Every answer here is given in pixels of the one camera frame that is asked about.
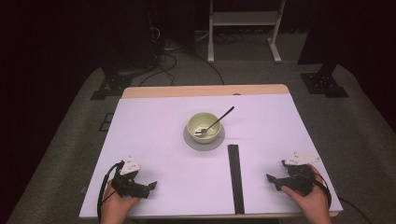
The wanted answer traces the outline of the person's left hand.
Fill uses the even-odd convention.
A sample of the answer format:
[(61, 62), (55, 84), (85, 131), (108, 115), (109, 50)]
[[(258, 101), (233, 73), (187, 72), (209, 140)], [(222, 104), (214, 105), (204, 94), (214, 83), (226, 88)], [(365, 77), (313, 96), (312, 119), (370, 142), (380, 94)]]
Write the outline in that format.
[(111, 186), (112, 181), (107, 182), (102, 204), (100, 224), (123, 224), (131, 209), (139, 202), (139, 198), (123, 199)]

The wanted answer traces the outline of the black tape square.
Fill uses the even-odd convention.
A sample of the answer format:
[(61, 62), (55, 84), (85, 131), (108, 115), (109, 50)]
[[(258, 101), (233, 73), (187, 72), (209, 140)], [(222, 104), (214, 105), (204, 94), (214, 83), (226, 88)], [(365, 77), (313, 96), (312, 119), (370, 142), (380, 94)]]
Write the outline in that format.
[(106, 113), (105, 117), (103, 118), (99, 126), (99, 132), (106, 133), (109, 130), (113, 117), (114, 117), (113, 113)]

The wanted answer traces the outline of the black metal stand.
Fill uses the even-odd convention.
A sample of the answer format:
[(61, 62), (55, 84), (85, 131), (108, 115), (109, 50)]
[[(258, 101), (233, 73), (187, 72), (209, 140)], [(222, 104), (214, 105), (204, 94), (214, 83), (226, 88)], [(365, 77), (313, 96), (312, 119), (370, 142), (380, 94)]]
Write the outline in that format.
[(348, 97), (345, 89), (332, 77), (338, 64), (338, 51), (337, 19), (332, 0), (319, 0), (298, 61), (298, 64), (321, 64), (317, 72), (301, 73), (310, 94), (324, 94), (328, 98)]
[(131, 85), (134, 77), (152, 71), (155, 66), (133, 65), (127, 62), (116, 63), (102, 56), (100, 68), (105, 77), (99, 89), (93, 92), (92, 100), (105, 100), (107, 96), (122, 96), (124, 90)]

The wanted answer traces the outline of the person's right hand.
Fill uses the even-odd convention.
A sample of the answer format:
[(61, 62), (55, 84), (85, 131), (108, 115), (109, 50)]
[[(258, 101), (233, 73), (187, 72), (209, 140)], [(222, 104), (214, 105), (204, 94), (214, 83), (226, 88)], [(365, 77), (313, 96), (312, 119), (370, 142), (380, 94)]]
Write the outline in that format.
[(309, 164), (309, 167), (315, 173), (319, 186), (315, 184), (312, 191), (306, 196), (301, 196), (286, 186), (282, 186), (281, 190), (301, 208), (310, 224), (332, 224), (327, 193), (323, 188), (320, 173), (312, 164)]

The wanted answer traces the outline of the silver spoon with black handle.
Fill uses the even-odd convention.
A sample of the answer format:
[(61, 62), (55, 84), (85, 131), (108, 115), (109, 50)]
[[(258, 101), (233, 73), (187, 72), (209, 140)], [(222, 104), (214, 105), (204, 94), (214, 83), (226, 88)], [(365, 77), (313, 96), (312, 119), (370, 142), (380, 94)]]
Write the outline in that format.
[(207, 131), (212, 128), (214, 125), (219, 123), (223, 118), (225, 118), (227, 115), (229, 115), (232, 111), (234, 110), (234, 107), (232, 106), (227, 112), (225, 112), (220, 118), (218, 118), (214, 123), (212, 123), (209, 127), (207, 128), (202, 128), (200, 130), (196, 130), (194, 135), (196, 137), (203, 137), (206, 135)]

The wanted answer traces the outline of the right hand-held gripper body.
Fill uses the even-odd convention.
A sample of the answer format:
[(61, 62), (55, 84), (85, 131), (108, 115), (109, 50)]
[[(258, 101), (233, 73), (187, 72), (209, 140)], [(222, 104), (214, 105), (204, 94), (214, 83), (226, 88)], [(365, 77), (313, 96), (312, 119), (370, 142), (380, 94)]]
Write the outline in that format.
[(309, 167), (310, 163), (320, 161), (319, 156), (295, 152), (290, 158), (282, 160), (289, 177), (281, 178), (279, 186), (286, 186), (294, 191), (307, 195), (312, 191), (315, 175)]

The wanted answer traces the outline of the grey round coaster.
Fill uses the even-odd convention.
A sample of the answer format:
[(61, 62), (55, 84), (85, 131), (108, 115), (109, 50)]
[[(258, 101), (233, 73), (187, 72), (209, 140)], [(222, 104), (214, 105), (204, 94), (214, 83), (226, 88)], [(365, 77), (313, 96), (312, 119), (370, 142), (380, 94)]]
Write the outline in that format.
[(192, 149), (198, 151), (210, 151), (218, 148), (224, 141), (225, 138), (225, 130), (221, 129), (217, 137), (208, 144), (200, 144), (196, 142), (190, 135), (188, 128), (185, 127), (183, 130), (183, 138), (185, 143)]

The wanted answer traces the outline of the row of black chopsticks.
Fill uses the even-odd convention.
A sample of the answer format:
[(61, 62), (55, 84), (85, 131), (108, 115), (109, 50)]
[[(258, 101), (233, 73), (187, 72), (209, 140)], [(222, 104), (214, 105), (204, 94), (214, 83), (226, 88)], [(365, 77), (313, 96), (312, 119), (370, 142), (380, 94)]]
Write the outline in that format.
[(237, 215), (245, 213), (238, 145), (228, 145), (229, 164), (233, 187), (233, 206)]

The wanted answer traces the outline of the white metal stand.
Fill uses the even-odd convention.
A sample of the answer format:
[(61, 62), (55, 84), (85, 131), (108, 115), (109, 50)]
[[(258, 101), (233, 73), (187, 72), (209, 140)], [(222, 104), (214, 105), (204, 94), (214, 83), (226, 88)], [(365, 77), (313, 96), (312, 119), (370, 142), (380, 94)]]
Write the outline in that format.
[(209, 0), (207, 61), (209, 63), (213, 63), (215, 61), (213, 42), (213, 32), (215, 27), (272, 26), (273, 33), (271, 37), (267, 38), (267, 42), (275, 63), (282, 63), (282, 59), (276, 47), (276, 38), (282, 21), (285, 5), (286, 0), (280, 0), (279, 8), (276, 11), (216, 12), (214, 10), (214, 0)]

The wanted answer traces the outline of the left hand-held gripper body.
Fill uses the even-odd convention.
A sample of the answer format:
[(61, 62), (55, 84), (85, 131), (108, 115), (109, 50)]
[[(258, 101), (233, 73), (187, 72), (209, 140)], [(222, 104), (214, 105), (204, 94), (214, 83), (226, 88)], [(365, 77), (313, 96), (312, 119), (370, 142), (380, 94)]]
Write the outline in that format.
[(148, 186), (134, 181), (140, 170), (140, 165), (132, 157), (121, 161), (116, 168), (111, 186), (120, 196), (143, 198), (145, 191), (150, 191)]

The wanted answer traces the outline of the pale green bowl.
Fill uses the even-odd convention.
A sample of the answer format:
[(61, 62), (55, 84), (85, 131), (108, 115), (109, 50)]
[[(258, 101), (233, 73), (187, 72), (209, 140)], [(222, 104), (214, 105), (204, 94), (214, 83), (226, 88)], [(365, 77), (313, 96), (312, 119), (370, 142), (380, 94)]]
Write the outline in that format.
[[(210, 127), (218, 118), (207, 112), (202, 112), (193, 115), (187, 124), (187, 130), (192, 139), (200, 144), (209, 144), (213, 142), (221, 131), (221, 124), (218, 122), (214, 126)], [(196, 135), (197, 131), (202, 129), (207, 129), (207, 132), (204, 136)]]

